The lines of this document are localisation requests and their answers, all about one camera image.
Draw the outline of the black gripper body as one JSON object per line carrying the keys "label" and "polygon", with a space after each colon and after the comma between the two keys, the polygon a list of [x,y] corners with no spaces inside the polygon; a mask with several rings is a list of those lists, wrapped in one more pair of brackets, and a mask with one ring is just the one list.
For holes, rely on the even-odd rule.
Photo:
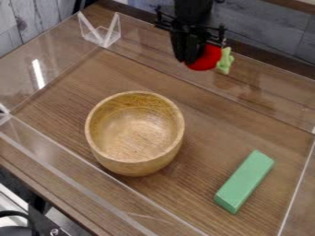
{"label": "black gripper body", "polygon": [[228,29],[224,24],[220,24],[216,28],[205,24],[205,20],[211,16],[211,11],[212,9],[209,7],[203,8],[200,13],[196,12],[196,22],[189,23],[185,19],[171,16],[161,10],[161,6],[157,5],[155,7],[155,27],[168,32],[199,34],[204,42],[224,47],[227,45],[225,31]]}

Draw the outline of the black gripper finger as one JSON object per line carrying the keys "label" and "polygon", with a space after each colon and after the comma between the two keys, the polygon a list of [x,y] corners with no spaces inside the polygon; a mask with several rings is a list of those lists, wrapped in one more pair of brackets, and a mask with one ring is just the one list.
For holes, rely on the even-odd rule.
{"label": "black gripper finger", "polygon": [[169,37],[175,57],[183,62],[185,59],[185,33],[172,29],[169,31]]}
{"label": "black gripper finger", "polygon": [[208,32],[203,30],[185,35],[184,62],[188,65],[191,65],[203,54],[208,36]]}

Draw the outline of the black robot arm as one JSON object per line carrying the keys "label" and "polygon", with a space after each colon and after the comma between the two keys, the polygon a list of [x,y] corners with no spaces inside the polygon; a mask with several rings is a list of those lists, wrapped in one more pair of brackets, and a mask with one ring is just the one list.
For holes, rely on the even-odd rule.
{"label": "black robot arm", "polygon": [[213,0],[173,0],[173,14],[155,7],[155,27],[169,33],[176,59],[192,65],[208,45],[221,49],[227,44],[227,27],[209,25]]}

